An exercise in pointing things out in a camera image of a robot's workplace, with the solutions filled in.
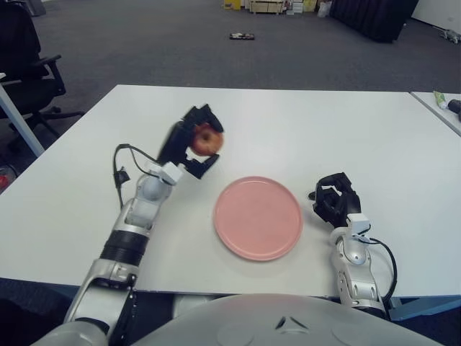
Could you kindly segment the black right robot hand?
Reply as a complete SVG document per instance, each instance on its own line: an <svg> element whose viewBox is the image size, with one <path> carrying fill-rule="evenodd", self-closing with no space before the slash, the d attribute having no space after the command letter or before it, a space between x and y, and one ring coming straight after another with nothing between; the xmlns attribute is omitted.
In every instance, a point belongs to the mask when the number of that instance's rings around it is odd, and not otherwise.
<svg viewBox="0 0 461 346"><path fill-rule="evenodd" d="M362 212L359 196L343 172L321 178L308 199L315 214L334 228L347 227L347 216Z"/></svg>

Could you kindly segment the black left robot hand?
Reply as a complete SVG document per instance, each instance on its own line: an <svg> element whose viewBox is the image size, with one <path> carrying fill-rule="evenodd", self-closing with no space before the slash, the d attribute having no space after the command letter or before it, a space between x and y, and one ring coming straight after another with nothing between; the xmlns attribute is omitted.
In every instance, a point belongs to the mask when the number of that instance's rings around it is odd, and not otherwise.
<svg viewBox="0 0 461 346"><path fill-rule="evenodd" d="M223 126L210 106L194 106L171 127L157 161L183 164L188 173L200 179L220 158L223 141Z"/></svg>

